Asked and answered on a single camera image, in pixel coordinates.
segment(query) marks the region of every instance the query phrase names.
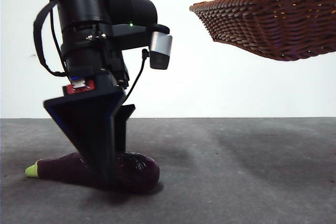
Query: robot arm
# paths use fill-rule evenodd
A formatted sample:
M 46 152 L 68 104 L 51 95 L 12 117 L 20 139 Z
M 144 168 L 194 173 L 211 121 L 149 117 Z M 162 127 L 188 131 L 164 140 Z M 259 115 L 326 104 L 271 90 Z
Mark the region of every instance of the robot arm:
M 43 54 L 41 28 L 57 5 L 64 72 L 53 72 Z M 34 22 L 40 63 L 53 75 L 67 76 L 64 96 L 44 107 L 80 154 L 106 180 L 113 179 L 114 153 L 125 151 L 125 123 L 134 105 L 122 106 L 129 76 L 122 50 L 149 47 L 151 68 L 167 69 L 172 36 L 157 24 L 149 0 L 50 0 Z

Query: red label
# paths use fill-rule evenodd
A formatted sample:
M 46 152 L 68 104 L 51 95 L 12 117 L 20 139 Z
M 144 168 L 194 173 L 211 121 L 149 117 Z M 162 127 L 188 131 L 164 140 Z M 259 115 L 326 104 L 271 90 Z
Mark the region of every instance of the red label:
M 77 94 L 77 93 L 87 92 L 91 90 L 95 90 L 95 85 L 94 85 L 93 80 L 86 81 L 86 87 L 77 88 L 77 89 L 74 89 L 72 84 L 67 85 L 68 94 Z

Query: white wall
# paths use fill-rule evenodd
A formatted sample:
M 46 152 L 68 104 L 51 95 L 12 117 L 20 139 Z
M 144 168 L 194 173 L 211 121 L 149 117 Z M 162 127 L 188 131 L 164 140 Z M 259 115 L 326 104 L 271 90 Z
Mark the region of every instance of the white wall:
M 336 116 L 336 53 L 296 62 L 262 58 L 212 42 L 188 10 L 204 0 L 151 0 L 159 23 L 174 36 L 167 71 L 145 71 L 129 102 L 133 117 Z M 43 100 L 61 95 L 65 78 L 39 64 L 33 21 L 47 0 L 1 0 L 1 117 L 48 118 Z M 61 33 L 57 27 L 59 41 Z M 52 69 L 61 69 L 50 34 L 44 47 Z M 141 65 L 141 49 L 124 52 L 131 82 Z

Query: black cable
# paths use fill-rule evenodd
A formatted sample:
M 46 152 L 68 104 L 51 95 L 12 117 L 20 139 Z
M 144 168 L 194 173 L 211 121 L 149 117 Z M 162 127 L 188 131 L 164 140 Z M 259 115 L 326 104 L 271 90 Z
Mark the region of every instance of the black cable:
M 55 27 L 54 27 L 54 13 L 53 10 L 50 11 L 50 26 L 51 26 L 51 33 L 52 33 L 52 38 L 54 39 L 54 43 L 58 52 L 59 59 L 61 60 L 62 67 L 64 69 L 64 72 L 67 72 L 67 67 L 65 66 L 64 61 L 62 60 L 62 55 L 61 55 L 61 49 L 59 48 L 57 38 L 56 38 L 56 33 L 55 33 Z
M 135 81 L 134 81 L 134 83 L 133 83 L 133 85 L 132 85 L 130 91 L 128 92 L 125 101 L 128 99 L 128 97 L 129 97 L 130 94 L 132 93 L 132 91 L 133 91 L 133 89 L 134 89 L 136 83 L 138 82 L 138 80 L 139 80 L 139 78 L 140 78 L 140 75 L 142 74 L 143 68 L 144 68 L 144 66 L 145 66 L 145 61 L 146 61 L 147 57 L 148 57 L 148 51 L 147 51 L 146 49 L 143 49 L 143 50 L 142 50 L 142 63 L 141 63 L 140 72 L 138 73 L 137 78 L 135 79 Z

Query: purple eggplant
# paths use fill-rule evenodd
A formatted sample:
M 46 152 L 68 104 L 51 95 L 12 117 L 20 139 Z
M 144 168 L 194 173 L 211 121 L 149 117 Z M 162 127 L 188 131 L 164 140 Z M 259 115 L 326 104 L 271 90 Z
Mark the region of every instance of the purple eggplant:
M 115 179 L 108 183 L 101 178 L 98 172 L 87 165 L 77 152 L 55 159 L 41 159 L 33 166 L 37 168 L 35 177 L 41 179 L 102 189 L 123 189 L 133 193 L 150 191 L 158 183 L 160 177 L 160 169 L 155 160 L 131 152 L 116 153 Z

